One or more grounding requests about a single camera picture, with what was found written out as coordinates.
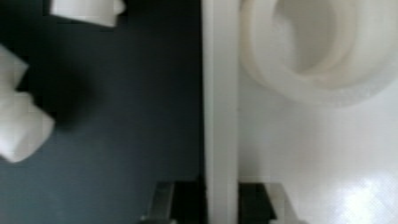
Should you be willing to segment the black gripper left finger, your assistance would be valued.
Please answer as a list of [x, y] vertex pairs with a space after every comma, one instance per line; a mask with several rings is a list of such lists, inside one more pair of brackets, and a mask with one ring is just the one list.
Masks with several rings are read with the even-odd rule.
[[136, 224], [204, 224], [204, 189], [197, 182], [156, 184], [149, 209]]

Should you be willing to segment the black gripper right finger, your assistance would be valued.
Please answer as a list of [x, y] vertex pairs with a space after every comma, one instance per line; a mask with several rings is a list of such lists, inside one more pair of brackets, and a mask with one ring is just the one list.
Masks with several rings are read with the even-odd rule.
[[308, 224], [298, 218], [280, 183], [237, 185], [237, 224]]

